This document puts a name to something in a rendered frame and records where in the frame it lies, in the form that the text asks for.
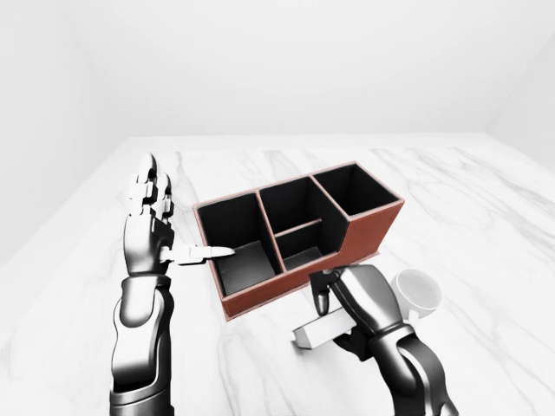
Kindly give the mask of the white book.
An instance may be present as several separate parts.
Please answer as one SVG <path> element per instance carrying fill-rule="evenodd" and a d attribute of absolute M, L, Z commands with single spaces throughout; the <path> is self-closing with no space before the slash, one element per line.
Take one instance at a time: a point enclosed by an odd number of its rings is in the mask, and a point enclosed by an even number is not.
<path fill-rule="evenodd" d="M 315 349 L 348 333 L 355 325 L 352 317 L 343 308 L 339 308 L 296 328 L 293 331 L 295 344 L 298 348 Z"/>

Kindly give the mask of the red-brown desk caddy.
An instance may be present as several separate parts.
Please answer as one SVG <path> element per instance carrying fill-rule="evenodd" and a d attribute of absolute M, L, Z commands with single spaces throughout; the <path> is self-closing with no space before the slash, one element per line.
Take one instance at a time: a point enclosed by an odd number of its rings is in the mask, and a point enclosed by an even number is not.
<path fill-rule="evenodd" d="M 377 254 L 403 198 L 356 162 L 193 207 L 226 320 L 302 288 L 310 273 Z"/>

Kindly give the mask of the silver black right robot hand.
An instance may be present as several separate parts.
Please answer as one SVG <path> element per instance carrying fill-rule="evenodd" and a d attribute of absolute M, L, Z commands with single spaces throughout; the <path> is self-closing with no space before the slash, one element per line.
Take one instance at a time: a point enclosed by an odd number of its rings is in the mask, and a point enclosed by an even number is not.
<path fill-rule="evenodd" d="M 366 361 L 373 354 L 368 341 L 403 324 L 394 292 L 384 275 L 373 265 L 341 266 L 310 274 L 316 311 L 329 313 L 329 293 L 333 292 L 347 314 L 355 321 L 349 335 L 334 342 L 340 348 Z"/>

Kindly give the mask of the white mug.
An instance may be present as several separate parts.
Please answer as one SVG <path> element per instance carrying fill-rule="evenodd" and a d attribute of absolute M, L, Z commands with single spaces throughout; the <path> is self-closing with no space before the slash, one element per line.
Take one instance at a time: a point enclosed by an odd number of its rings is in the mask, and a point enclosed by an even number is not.
<path fill-rule="evenodd" d="M 411 324 L 431 315 L 443 303 L 441 286 L 422 270 L 402 270 L 391 280 L 390 286 L 402 318 Z"/>

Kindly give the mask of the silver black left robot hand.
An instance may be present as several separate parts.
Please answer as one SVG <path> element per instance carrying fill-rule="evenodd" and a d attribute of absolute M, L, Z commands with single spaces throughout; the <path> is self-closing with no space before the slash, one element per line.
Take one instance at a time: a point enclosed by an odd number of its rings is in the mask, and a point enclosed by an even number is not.
<path fill-rule="evenodd" d="M 164 274 L 170 263 L 200 264 L 207 259 L 235 254 L 228 247 L 173 245 L 174 230 L 169 221 L 174 208 L 172 184 L 167 174 L 157 172 L 157 162 L 151 153 L 141 159 L 130 199 L 123 246 L 131 276 Z"/>

